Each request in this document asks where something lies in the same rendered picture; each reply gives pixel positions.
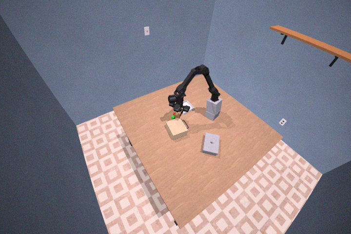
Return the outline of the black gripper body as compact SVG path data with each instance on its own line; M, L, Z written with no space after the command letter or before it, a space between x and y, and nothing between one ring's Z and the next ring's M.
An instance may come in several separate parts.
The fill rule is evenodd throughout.
M186 105L186 106L183 106L183 101L182 101L182 102L178 102L178 101L177 101L176 103L181 104L181 106L182 106L182 108L183 108L183 110L184 110L185 112L188 112L188 111L189 111L190 106L187 106L187 105ZM169 103L169 106L174 107L176 103L175 103L175 102Z

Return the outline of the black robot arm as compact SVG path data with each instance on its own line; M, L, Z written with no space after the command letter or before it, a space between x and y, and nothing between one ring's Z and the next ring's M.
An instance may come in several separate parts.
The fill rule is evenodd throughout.
M209 86L208 88L209 92L212 94L211 100L213 102L218 101L219 100L218 97L220 96L220 93L218 92L218 90L216 89L216 87L214 86L211 80L211 77L209 75L209 68L202 64L200 66L197 66L196 68L191 69L190 73L187 75L185 80L180 85L177 86L176 90L174 91L174 95L168 96L169 103L173 103L177 101L182 102L183 98L186 96L185 95L186 88L191 82L191 80L194 78L195 75L202 75L202 74L204 75L205 80ZM174 111L181 112L182 110L181 107L182 107L181 104L176 103L174 106Z

